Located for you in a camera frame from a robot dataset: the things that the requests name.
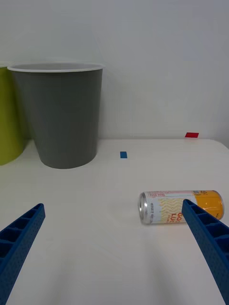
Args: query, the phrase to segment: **can label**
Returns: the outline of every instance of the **can label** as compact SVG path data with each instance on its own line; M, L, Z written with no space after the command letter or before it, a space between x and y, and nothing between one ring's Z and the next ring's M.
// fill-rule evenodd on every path
M146 198L143 222L147 224L185 223L181 212L184 199L189 199L208 213L221 219L223 202L216 191L144 192Z

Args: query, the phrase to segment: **trash can rim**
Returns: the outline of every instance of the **trash can rim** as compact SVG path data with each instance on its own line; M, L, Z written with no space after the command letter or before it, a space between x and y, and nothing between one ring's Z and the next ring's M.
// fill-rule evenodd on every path
M63 73L101 70L104 65L91 62L35 62L19 63L7 67L10 71L33 73Z

